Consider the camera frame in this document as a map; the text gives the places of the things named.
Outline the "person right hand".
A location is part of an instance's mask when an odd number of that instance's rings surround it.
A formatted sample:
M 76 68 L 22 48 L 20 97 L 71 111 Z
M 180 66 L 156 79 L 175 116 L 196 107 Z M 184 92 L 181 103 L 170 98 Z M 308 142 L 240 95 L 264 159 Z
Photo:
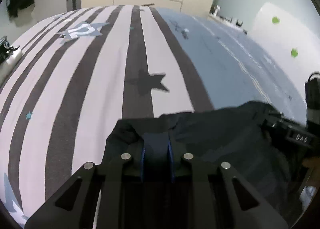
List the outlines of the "person right hand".
M 310 176 L 308 179 L 308 183 L 312 186 L 319 187 L 320 159 L 319 158 L 305 159 L 303 161 L 303 166 L 310 169 Z

